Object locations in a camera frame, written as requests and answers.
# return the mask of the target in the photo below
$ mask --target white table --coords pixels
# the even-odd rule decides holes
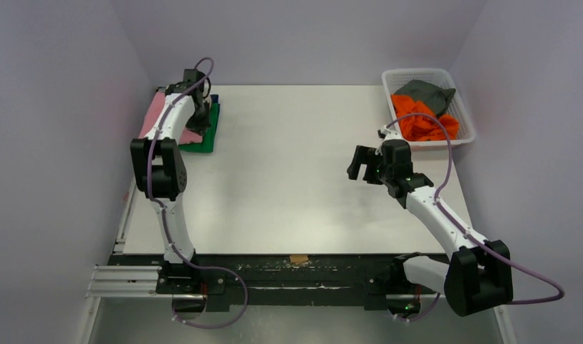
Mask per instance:
[[[391,121],[382,86],[220,86],[212,154],[184,153],[188,232],[203,254],[444,253],[386,187],[348,179],[356,145]],[[447,152],[413,152],[437,186]],[[469,221],[456,171],[443,198]],[[162,254],[157,216],[132,192],[124,254]]]

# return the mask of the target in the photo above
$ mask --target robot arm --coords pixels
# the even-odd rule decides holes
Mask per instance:
[[[152,189],[153,196],[159,200],[151,202],[155,209],[160,233],[165,246],[164,258],[172,264],[182,263],[182,259],[172,250],[165,231],[163,230],[162,207],[165,208],[165,220],[175,246],[180,253],[190,260],[194,253],[194,246],[188,237],[186,220],[184,218],[182,193],[186,189],[186,167],[180,154],[177,140],[182,136],[184,129],[197,132],[199,135],[210,126],[209,101],[206,98],[205,85],[198,87],[190,95],[182,96],[182,93],[204,76],[198,70],[185,70],[184,81],[172,84],[165,89],[165,106],[156,120],[153,128],[143,138],[134,139],[131,143],[131,156],[135,181],[138,189],[148,198],[147,166],[148,159],[153,159]],[[166,109],[172,105],[169,113]],[[153,157],[148,157],[150,144],[158,133],[157,143]]]
[[[451,308],[460,316],[512,301],[511,268],[486,255],[444,216],[435,203],[433,182],[413,171],[409,144],[395,132],[381,133],[381,138],[384,141],[378,149],[357,146],[347,169],[349,178],[356,180],[360,166],[367,165],[363,180],[386,185],[389,195],[424,223],[450,260],[450,264],[444,264],[421,254],[402,256],[398,267],[400,278],[445,294]],[[488,241],[462,221],[444,200],[438,201],[475,239],[509,258],[505,244]]]

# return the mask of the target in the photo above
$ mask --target white wall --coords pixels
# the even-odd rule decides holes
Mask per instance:
[[[488,1],[451,72],[478,130],[455,152],[473,223],[567,290],[511,308],[520,343],[583,343],[583,0]]]
[[[0,343],[71,343],[150,83],[108,1],[0,1]]]
[[[486,0],[112,0],[153,82],[203,55],[218,84],[369,84],[449,68]]]

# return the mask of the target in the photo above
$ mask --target pink cloth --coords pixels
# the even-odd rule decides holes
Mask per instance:
[[[158,116],[163,107],[165,106],[165,93],[157,92],[153,98],[153,102],[150,104],[146,116],[144,117],[144,124],[142,125],[142,130],[140,131],[140,138],[143,138],[148,134],[148,132],[153,128],[157,122]],[[192,131],[184,128],[182,131],[182,137],[178,140],[178,145],[186,145],[189,143],[201,143],[203,142],[203,136],[193,133]]]

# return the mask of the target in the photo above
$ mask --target white basket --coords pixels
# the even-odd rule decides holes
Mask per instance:
[[[445,70],[440,70],[437,68],[407,68],[398,70],[387,70],[382,74],[382,83],[385,86],[385,94],[388,101],[388,107],[390,108],[390,114],[393,119],[397,118],[395,113],[395,108],[392,106],[392,100],[390,95],[394,94],[403,85],[407,84],[411,80],[422,80],[430,82],[435,86],[441,88],[456,88],[454,81],[450,73]],[[450,106],[448,107],[447,113],[454,117],[460,123],[460,128],[458,129],[458,134],[456,139],[452,140],[452,145],[460,145],[462,143],[469,143],[475,140],[475,127],[469,117],[464,104],[462,103],[461,96],[456,93]],[[397,132],[401,133],[399,129],[399,123],[395,123],[395,129]],[[411,146],[422,146],[422,147],[437,147],[447,145],[445,140],[440,141],[408,141]]]

